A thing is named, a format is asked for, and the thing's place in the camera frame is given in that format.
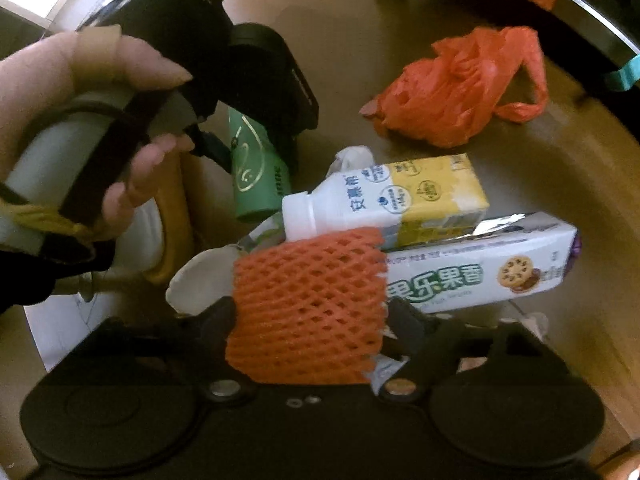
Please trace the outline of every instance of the sleeve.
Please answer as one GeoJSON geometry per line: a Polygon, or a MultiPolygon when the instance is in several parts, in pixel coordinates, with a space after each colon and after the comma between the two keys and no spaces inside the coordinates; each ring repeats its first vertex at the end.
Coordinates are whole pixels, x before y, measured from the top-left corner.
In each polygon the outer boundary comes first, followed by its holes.
{"type": "Polygon", "coordinates": [[[52,293],[56,280],[91,270],[107,270],[115,253],[115,241],[96,242],[96,257],[82,264],[56,264],[30,254],[0,251],[0,314],[14,304],[41,303],[52,293]]]}

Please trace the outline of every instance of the screw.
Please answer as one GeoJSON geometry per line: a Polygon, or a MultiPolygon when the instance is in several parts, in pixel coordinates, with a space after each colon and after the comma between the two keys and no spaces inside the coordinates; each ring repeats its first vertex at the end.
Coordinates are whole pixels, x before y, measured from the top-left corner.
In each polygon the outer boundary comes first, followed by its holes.
{"type": "Polygon", "coordinates": [[[215,381],[209,386],[209,391],[215,397],[233,397],[241,389],[240,384],[233,379],[215,381]]]}
{"type": "Polygon", "coordinates": [[[391,379],[385,383],[385,390],[394,396],[407,396],[414,393],[418,386],[409,379],[391,379]]]}
{"type": "Polygon", "coordinates": [[[302,408],[304,402],[302,399],[287,399],[286,405],[290,408],[302,408]]]}

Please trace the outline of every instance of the circular pad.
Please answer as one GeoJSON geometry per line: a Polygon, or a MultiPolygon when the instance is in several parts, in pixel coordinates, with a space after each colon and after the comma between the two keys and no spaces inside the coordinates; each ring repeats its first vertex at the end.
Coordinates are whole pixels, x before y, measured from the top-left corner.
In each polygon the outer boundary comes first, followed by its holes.
{"type": "Polygon", "coordinates": [[[133,360],[105,357],[53,370],[25,399],[20,421],[45,460],[115,474],[162,458],[195,414],[190,387],[133,360]]]}
{"type": "Polygon", "coordinates": [[[430,398],[436,427],[462,451],[501,466],[549,467],[575,458],[599,436],[602,402],[580,379],[514,384],[485,367],[445,380],[430,398]]]}

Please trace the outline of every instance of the red plastic bag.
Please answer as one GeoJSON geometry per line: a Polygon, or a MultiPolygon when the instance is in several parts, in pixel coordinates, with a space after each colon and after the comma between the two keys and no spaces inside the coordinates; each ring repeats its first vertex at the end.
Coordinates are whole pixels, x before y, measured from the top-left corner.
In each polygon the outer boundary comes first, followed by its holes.
{"type": "Polygon", "coordinates": [[[468,36],[433,44],[438,57],[420,59],[360,113],[376,131],[393,130],[440,148],[465,144],[492,114],[524,123],[540,115],[548,102],[542,49],[535,30],[478,27],[468,36]],[[497,106],[511,79],[524,65],[534,84],[535,104],[497,106]]]}

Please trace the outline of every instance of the packaging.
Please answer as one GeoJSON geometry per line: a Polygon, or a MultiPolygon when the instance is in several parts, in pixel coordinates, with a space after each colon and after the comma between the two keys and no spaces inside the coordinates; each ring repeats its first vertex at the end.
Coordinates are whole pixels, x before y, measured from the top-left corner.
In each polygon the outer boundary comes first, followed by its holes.
{"type": "Polygon", "coordinates": [[[489,204],[465,154],[335,173],[313,193],[284,197],[287,240],[379,227],[384,248],[472,232],[489,204]]]}
{"type": "Polygon", "coordinates": [[[512,300],[559,285],[577,229],[546,213],[481,222],[473,234],[387,253],[387,295],[424,313],[512,300]]]}
{"type": "Polygon", "coordinates": [[[238,246],[245,252],[269,249],[286,240],[282,213],[271,215],[249,234],[238,240],[238,246]]]}

